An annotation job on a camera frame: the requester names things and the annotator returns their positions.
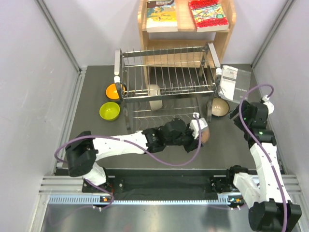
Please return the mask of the orange bowl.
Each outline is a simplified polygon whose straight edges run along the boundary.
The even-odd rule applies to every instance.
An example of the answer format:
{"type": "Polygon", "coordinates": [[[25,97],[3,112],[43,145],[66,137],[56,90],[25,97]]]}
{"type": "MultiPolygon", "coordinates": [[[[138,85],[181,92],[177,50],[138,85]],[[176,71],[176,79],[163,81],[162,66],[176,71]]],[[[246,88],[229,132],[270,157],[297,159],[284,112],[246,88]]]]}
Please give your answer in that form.
{"type": "Polygon", "coordinates": [[[116,85],[115,83],[113,84],[110,84],[106,90],[105,90],[105,95],[106,97],[111,100],[111,101],[118,101],[120,100],[120,97],[119,97],[119,94],[117,92],[117,89],[116,89],[116,85]]]}

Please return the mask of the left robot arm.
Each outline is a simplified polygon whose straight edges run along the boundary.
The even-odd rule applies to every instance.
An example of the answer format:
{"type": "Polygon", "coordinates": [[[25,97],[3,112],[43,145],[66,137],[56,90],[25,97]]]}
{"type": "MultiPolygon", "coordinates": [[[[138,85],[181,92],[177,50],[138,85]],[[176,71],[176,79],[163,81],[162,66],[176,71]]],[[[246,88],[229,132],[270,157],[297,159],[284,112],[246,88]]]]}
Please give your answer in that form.
{"type": "Polygon", "coordinates": [[[199,151],[210,136],[204,118],[194,118],[186,124],[174,118],[165,125],[121,136],[95,137],[90,131],[80,133],[65,147],[70,177],[90,181],[98,191],[106,191],[109,179],[98,160],[126,154],[152,155],[166,146],[183,146],[186,152],[199,151]]]}

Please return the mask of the pink speckled bowl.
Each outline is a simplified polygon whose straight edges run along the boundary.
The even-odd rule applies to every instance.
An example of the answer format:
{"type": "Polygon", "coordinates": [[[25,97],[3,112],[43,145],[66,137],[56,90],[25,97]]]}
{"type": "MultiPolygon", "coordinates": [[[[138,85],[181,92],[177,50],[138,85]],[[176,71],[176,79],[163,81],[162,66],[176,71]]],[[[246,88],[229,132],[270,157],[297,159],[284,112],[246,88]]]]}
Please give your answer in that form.
{"type": "Polygon", "coordinates": [[[209,140],[209,138],[210,138],[210,129],[206,128],[201,133],[201,142],[204,144],[209,140]]]}

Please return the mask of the small teal blue bowl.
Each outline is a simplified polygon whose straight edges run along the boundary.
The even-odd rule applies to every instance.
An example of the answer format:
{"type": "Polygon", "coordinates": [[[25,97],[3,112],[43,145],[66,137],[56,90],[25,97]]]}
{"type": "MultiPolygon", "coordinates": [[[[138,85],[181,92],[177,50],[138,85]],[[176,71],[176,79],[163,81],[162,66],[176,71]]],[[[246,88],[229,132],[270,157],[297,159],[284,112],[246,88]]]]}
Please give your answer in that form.
{"type": "Polygon", "coordinates": [[[229,110],[228,102],[219,97],[210,99],[207,103],[207,111],[212,116],[223,117],[229,113],[229,110]]]}

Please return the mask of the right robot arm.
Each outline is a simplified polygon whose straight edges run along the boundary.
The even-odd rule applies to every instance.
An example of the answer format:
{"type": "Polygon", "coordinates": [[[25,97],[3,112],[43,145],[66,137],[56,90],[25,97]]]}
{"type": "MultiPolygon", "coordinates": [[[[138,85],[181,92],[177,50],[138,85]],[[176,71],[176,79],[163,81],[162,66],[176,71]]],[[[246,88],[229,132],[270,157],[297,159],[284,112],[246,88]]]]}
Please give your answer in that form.
{"type": "Polygon", "coordinates": [[[269,102],[243,101],[228,115],[244,132],[256,165],[258,182],[244,168],[225,179],[230,191],[239,190],[249,208],[250,228],[255,232],[290,232],[302,216],[301,207],[292,202],[286,190],[277,159],[277,141],[267,129],[267,118],[273,113],[269,102]]]}

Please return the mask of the lime green bowl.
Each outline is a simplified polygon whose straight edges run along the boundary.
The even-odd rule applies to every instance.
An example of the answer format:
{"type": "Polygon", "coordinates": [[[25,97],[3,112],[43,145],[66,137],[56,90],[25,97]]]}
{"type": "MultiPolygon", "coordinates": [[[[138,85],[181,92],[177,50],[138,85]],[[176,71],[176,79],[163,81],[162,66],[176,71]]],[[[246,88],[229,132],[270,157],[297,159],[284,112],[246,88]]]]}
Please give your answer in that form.
{"type": "Polygon", "coordinates": [[[99,109],[101,118],[107,121],[114,121],[120,115],[120,106],[115,102],[104,103],[99,109]]]}

